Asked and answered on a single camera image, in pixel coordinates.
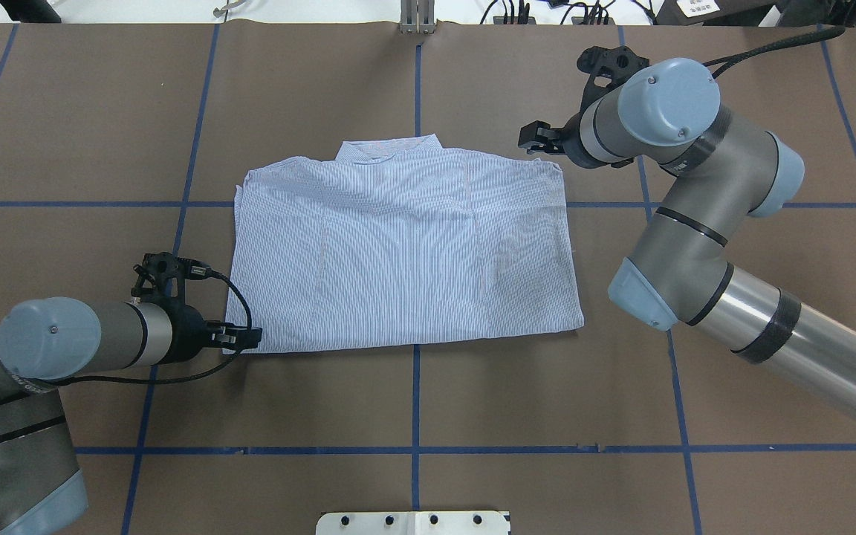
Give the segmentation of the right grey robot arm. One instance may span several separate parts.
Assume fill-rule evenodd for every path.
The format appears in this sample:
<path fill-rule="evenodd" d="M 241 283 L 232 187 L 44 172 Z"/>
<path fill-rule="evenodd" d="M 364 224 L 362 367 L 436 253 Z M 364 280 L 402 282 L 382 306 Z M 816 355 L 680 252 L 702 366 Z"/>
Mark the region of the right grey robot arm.
<path fill-rule="evenodd" d="M 519 148 L 584 169 L 641 156 L 675 179 L 609 284 L 611 301 L 659 331 L 692 326 L 856 420 L 856 331 L 726 259 L 748 217 L 774 215 L 798 192 L 802 157 L 725 106 L 693 59 L 593 47 L 577 67 L 588 76 L 580 109 L 564 126 L 523 126 Z"/>

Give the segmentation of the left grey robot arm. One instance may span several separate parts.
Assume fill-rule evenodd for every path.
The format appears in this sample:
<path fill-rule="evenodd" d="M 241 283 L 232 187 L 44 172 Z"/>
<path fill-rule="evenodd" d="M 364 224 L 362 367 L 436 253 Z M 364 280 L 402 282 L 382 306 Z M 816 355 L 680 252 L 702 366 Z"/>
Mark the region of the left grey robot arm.
<path fill-rule="evenodd" d="M 0 322 L 0 534 L 52 534 L 88 509 L 62 386 L 116 382 L 118 370 L 188 361 L 203 348 L 253 349 L 261 338 L 252 321 L 207 321 L 181 302 L 15 305 Z"/>

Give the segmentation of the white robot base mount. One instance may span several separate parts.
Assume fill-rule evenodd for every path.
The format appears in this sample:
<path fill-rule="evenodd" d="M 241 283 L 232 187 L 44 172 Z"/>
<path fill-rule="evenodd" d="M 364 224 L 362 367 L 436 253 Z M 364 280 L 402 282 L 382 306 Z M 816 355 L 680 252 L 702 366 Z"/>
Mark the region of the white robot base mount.
<path fill-rule="evenodd" d="M 510 534 L 510 514 L 496 510 L 330 512 L 316 534 Z"/>

